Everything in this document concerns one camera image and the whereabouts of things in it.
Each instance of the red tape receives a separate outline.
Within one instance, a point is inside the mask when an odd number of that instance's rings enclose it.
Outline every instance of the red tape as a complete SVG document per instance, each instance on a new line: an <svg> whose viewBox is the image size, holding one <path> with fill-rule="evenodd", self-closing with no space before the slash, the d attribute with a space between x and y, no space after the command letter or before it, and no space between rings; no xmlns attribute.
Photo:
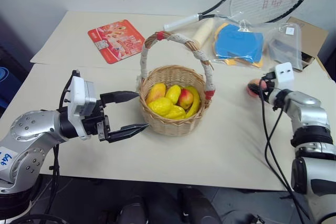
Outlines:
<svg viewBox="0 0 336 224"><path fill-rule="evenodd" d="M163 40L164 39L164 35L163 35L164 31L160 31L156 34L156 38L157 40Z"/></svg>
<svg viewBox="0 0 336 224"><path fill-rule="evenodd" d="M209 91L205 91L205 99L206 100L211 100L211 98L214 96L215 94L215 90L209 90Z"/></svg>

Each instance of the basket handle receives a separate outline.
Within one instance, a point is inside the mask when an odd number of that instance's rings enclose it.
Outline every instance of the basket handle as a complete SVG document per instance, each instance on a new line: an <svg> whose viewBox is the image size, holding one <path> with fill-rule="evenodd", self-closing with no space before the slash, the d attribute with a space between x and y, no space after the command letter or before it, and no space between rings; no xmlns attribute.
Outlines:
<svg viewBox="0 0 336 224"><path fill-rule="evenodd" d="M148 71L147 71L147 54L148 50L158 41L158 40L172 40L181 44L184 44L187 48L191 50L191 52L194 54L195 58L200 60L204 72L205 72L205 100L206 104L208 104L212 98L212 96L215 94L215 85L213 83L213 68L210 64L210 61L208 57L199 50L197 45L194 41L187 38L186 36L182 34L176 34L176 33L170 33L168 31L160 31L156 32L150 37L146 39L146 41L143 44L142 52L141 52L141 60L140 60L140 66L141 66L141 80L147 78Z"/></svg>

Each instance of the wicker basket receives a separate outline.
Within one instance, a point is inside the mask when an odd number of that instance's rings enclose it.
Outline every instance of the wicker basket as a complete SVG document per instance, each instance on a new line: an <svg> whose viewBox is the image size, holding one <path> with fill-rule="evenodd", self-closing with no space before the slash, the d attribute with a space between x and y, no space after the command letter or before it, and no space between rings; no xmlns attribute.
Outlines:
<svg viewBox="0 0 336 224"><path fill-rule="evenodd" d="M154 69L147 74L146 63L148 50L162 39L172 40L184 44L189 48L194 56L201 61L205 70L206 82L203 76L196 73L193 69L178 65L163 66ZM199 51L195 43L181 34L173 34L161 31L150 36L144 43L141 52L141 82L139 86L139 95L141 103L141 113L145 121L150 124L152 129L158 133L170 136L181 136L190 133L200 122L205 110L211 103L211 98L215 93L215 87L212 81L212 68L209 60L202 51ZM183 120L171 120L163 118L149 109L146 104L146 97L152 86L158 82L166 84L167 88L174 84L181 86L194 86L201 97L200 108L198 112L190 118Z"/></svg>

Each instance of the fake fruit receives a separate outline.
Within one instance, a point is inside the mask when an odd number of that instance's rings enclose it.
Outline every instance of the fake fruit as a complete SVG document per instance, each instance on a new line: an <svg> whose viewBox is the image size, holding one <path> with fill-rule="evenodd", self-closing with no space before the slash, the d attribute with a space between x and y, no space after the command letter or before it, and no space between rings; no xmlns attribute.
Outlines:
<svg viewBox="0 0 336 224"><path fill-rule="evenodd" d="M180 106L173 105L170 112L164 117L168 119L181 120L185 118L185 110Z"/></svg>
<svg viewBox="0 0 336 224"><path fill-rule="evenodd" d="M187 110L193 104L193 101L194 101L194 96L192 92L190 92L188 89L182 89L180 97L178 99L178 104L182 108Z"/></svg>
<svg viewBox="0 0 336 224"><path fill-rule="evenodd" d="M160 97L164 97L166 94L166 85L164 83L156 83L151 91L149 91L149 94L146 99L146 104L148 105L149 103L155 101L156 99Z"/></svg>
<svg viewBox="0 0 336 224"><path fill-rule="evenodd" d="M174 85L174 86L171 86L168 91L167 91L167 94L166 94L166 97L168 99L170 99L173 104L177 104L177 101L179 100L179 96L181 94L181 88L179 85Z"/></svg>
<svg viewBox="0 0 336 224"><path fill-rule="evenodd" d="M198 93L198 91L195 87L188 86L188 87L185 87L185 89L192 92L192 94L194 96L193 105L191 105L187 115L185 116L185 118L189 118L189 117L193 116L194 114L196 114L198 112L201 100L200 100L200 95L199 95L199 93Z"/></svg>
<svg viewBox="0 0 336 224"><path fill-rule="evenodd" d="M160 116L167 115L173 107L173 103L166 97L160 97L148 104L148 107Z"/></svg>

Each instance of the white table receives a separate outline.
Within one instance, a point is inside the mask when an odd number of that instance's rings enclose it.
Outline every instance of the white table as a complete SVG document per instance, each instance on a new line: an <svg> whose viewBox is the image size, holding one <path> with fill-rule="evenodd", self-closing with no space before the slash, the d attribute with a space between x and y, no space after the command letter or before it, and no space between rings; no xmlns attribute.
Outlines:
<svg viewBox="0 0 336 224"><path fill-rule="evenodd" d="M164 22L177 17L69 12L32 60L47 65L34 65L0 120L0 139L20 114L56 109L73 68L78 68L82 77L95 83L97 97L99 93L135 90L140 55L108 65L87 36L88 30L123 18L129 19L146 37L160 29ZM65 37L77 39L70 43ZM149 55L149 69L177 63L202 72L201 65L182 45L162 41ZM214 67L217 91L213 103L190 135L168 137L148 128L133 138L112 144L99 142L96 136L86 141L76 138L60 146L61 175L284 190L264 161L266 140L260 102L245 91L246 83L261 77L263 71L226 65ZM317 62L303 73L295 73L295 78L295 89L320 99L328 112L331 128L336 129L335 83L328 79ZM143 122L138 99L110 104L106 114L113 130ZM266 106L266 117L270 128L277 113L269 105ZM272 144L288 179L294 158L291 137L291 123L284 115ZM50 174L48 167L52 162L53 155L48 154L41 172Z"/></svg>

